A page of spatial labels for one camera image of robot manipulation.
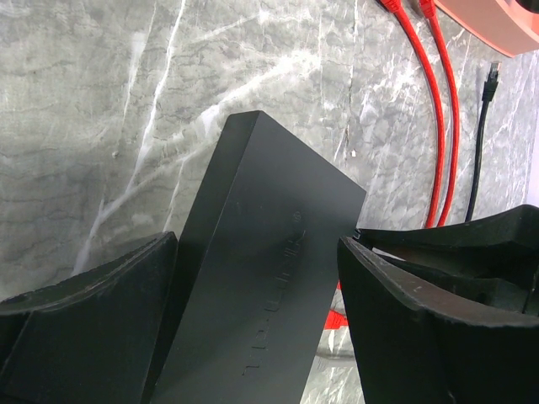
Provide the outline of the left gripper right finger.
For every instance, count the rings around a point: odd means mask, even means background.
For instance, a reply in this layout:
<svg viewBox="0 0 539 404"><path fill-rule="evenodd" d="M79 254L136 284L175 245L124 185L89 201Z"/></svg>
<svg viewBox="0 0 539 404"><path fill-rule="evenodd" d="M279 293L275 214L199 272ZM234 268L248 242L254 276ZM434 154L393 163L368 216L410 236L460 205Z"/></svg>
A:
<svg viewBox="0 0 539 404"><path fill-rule="evenodd" d="M349 237L338 269L366 402L537 402L536 317L452 294Z"/></svg>

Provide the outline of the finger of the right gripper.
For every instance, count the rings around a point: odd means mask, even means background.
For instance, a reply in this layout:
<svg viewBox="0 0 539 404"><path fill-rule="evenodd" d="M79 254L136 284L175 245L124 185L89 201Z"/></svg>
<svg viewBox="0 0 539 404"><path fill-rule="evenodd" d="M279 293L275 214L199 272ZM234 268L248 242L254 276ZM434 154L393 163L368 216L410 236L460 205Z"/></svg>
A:
<svg viewBox="0 0 539 404"><path fill-rule="evenodd" d="M462 298L538 314L538 252L520 247L374 247L381 258Z"/></svg>
<svg viewBox="0 0 539 404"><path fill-rule="evenodd" d="M526 261L538 258L538 208L520 205L474 221L412 231L361 229L351 245L406 261Z"/></svg>

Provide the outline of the black network switch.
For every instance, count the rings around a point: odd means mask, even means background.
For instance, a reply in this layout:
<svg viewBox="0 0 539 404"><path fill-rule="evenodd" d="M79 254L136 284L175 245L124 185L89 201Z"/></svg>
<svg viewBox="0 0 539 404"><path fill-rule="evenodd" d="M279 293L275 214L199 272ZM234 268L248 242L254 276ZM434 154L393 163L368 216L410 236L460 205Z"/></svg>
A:
<svg viewBox="0 0 539 404"><path fill-rule="evenodd" d="M365 190L263 111L231 114L179 239L155 403L298 403Z"/></svg>

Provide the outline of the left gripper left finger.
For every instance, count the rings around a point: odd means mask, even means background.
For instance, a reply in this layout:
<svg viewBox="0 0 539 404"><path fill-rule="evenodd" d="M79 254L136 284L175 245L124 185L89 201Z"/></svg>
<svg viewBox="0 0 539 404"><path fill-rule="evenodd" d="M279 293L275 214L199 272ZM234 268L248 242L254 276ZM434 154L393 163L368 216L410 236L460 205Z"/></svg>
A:
<svg viewBox="0 0 539 404"><path fill-rule="evenodd" d="M4 403L146 403L177 255L158 233L108 263L1 304Z"/></svg>

